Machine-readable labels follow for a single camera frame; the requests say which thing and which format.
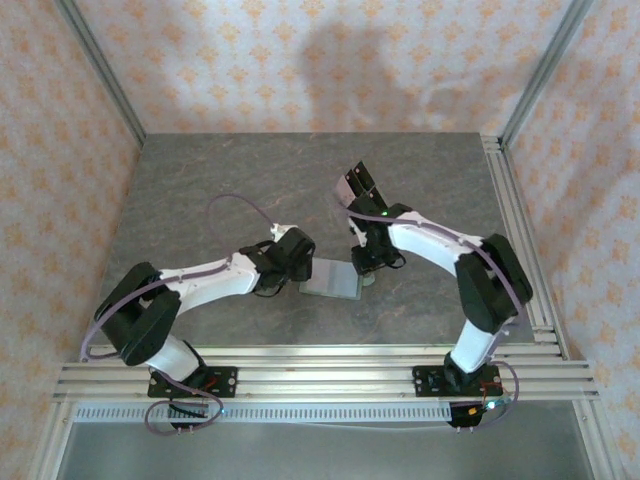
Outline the white pink printed card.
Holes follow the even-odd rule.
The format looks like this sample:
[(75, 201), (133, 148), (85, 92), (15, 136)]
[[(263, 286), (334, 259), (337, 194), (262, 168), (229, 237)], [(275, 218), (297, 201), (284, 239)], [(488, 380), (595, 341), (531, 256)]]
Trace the white pink printed card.
[(348, 208), (355, 199), (354, 192), (345, 176), (339, 178), (334, 189), (338, 203)]

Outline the grey metal shelf panel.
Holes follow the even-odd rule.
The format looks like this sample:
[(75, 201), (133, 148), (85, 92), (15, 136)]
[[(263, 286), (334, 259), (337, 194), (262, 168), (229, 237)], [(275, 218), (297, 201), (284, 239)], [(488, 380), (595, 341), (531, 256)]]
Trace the grey metal shelf panel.
[(570, 419), (522, 415), (474, 433), (218, 424), (161, 438), (73, 427), (57, 480), (593, 480)]

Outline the black controller board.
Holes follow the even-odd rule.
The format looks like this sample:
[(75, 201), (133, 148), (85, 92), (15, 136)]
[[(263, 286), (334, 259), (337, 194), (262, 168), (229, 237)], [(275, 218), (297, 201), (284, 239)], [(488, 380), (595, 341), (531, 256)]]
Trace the black controller board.
[(168, 412), (171, 427), (177, 434), (193, 433), (211, 424), (207, 409), (186, 403), (169, 402)]
[(449, 405), (451, 418), (447, 421), (456, 432), (486, 430), (490, 422), (483, 422), (483, 416), (489, 411), (486, 402), (452, 402)]

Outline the aluminium side frame rail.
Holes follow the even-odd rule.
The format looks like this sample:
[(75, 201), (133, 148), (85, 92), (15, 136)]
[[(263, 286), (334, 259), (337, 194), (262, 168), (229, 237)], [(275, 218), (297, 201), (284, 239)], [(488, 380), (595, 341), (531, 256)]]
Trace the aluminium side frame rail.
[(482, 136), (481, 141), (507, 236), (533, 288), (532, 300), (526, 307), (526, 318), (531, 326), (534, 342), (553, 344), (563, 360), (570, 360), (564, 328), (539, 261), (530, 218), (521, 196), (510, 152), (497, 137)]

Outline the aluminium frame leg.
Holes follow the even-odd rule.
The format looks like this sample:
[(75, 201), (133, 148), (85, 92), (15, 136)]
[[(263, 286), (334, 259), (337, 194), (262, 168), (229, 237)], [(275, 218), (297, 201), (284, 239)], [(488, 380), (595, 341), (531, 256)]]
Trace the aluminium frame leg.
[(44, 422), (28, 480), (56, 480), (76, 414), (75, 402), (53, 402)]
[(594, 480), (627, 480), (602, 402), (572, 404)]

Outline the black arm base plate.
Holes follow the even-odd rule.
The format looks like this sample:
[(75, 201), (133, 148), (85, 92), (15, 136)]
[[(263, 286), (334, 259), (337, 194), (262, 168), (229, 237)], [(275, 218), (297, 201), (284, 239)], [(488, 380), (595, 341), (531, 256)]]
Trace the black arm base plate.
[(218, 398), (234, 398), (238, 369), (229, 366), (200, 366), (189, 377), (178, 380), (187, 387), (178, 387), (157, 371), (151, 372), (147, 395), (150, 398), (181, 399), (194, 396), (193, 390), (199, 390)]
[(496, 366), (483, 365), (464, 373), (454, 365), (415, 366), (412, 370), (417, 397), (501, 396), (504, 392)]

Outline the aluminium corner post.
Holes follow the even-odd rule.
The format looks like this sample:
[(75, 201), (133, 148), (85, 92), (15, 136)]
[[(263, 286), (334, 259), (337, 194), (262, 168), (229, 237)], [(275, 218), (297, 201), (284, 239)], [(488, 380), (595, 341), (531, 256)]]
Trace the aluminium corner post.
[(139, 148), (147, 138), (135, 109), (76, 0), (53, 0)]
[(571, 0), (498, 138), (502, 150), (514, 144), (593, 3), (594, 0)]

